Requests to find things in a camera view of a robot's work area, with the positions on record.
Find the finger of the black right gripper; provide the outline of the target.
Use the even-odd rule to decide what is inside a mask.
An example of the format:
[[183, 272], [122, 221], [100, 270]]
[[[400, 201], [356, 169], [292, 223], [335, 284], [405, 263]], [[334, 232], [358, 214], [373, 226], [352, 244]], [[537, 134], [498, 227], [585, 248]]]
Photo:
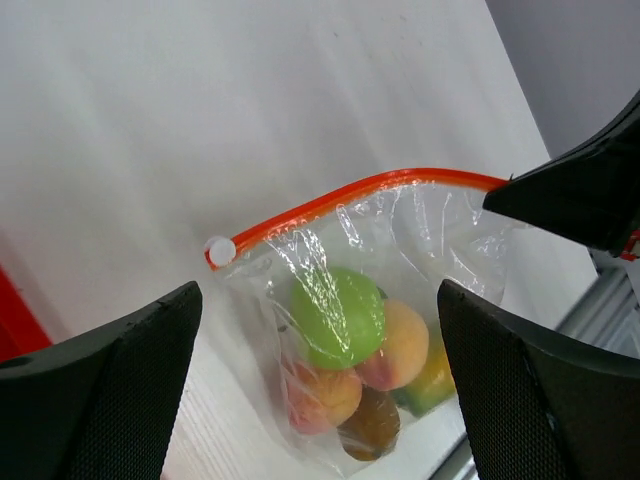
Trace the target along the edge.
[[639, 96], [590, 139], [486, 194], [483, 208], [617, 258], [639, 256]]

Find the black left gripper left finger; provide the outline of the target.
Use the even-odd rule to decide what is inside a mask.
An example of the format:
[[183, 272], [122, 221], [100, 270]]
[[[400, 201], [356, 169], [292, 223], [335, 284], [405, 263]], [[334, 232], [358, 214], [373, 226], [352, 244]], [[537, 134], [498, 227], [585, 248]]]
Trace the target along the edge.
[[160, 478], [202, 309], [190, 281], [120, 319], [2, 362], [2, 478]]

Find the yellow green mango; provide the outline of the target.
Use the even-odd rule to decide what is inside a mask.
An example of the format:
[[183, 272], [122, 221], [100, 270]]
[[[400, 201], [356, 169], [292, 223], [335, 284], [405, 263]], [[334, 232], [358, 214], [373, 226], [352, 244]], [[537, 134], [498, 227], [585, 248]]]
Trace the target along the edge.
[[421, 418], [456, 393], [444, 343], [437, 338], [416, 378], [392, 391], [396, 405]]

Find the orange fruit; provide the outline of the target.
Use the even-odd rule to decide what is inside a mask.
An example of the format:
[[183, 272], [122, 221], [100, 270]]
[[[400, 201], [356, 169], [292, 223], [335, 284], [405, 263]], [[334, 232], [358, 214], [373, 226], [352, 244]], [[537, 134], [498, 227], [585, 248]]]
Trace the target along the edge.
[[356, 371], [368, 387], [386, 392], [416, 378], [427, 360], [430, 338], [422, 316], [406, 303], [387, 298], [384, 314], [386, 337]]

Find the brown kiwi fruit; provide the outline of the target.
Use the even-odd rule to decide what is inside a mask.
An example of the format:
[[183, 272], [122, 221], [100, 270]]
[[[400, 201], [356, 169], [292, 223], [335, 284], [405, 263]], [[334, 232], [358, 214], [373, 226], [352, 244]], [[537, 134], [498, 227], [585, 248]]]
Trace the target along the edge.
[[349, 456], [372, 462], [394, 449], [400, 427], [400, 416], [392, 395], [364, 387], [359, 406], [338, 427], [338, 434], [342, 448]]

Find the green apple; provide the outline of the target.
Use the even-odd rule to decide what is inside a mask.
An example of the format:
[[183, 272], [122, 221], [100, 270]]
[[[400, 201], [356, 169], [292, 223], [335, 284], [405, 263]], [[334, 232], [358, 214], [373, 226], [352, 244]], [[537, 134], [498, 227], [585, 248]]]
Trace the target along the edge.
[[291, 289], [290, 315], [310, 363], [323, 369], [362, 363], [386, 336], [384, 302], [376, 283], [344, 267], [301, 274]]

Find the pink peach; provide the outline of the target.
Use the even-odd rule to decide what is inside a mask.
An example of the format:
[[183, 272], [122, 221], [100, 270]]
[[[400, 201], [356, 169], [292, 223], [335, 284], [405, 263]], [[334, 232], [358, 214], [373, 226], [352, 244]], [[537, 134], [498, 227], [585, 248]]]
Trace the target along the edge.
[[285, 365], [289, 423], [301, 434], [338, 427], [356, 411], [363, 385], [354, 369], [327, 370], [294, 362]]

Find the clear zip top bag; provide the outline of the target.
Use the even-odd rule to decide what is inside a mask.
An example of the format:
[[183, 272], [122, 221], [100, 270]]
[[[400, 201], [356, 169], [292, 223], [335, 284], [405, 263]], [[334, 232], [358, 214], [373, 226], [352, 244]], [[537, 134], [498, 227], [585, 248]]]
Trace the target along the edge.
[[313, 269], [344, 267], [371, 278], [383, 302], [397, 299], [424, 319], [430, 346], [442, 339], [437, 291], [451, 280], [497, 302], [504, 293], [514, 225], [486, 211], [498, 178], [441, 168], [391, 171], [356, 181], [205, 247], [220, 296], [208, 339], [269, 432], [295, 459], [347, 479], [398, 455], [409, 434], [429, 426], [429, 453], [460, 438], [456, 393], [421, 418], [399, 408], [394, 449], [372, 462], [342, 448], [338, 427], [305, 435], [289, 423], [285, 365], [308, 359], [290, 315], [291, 289]]

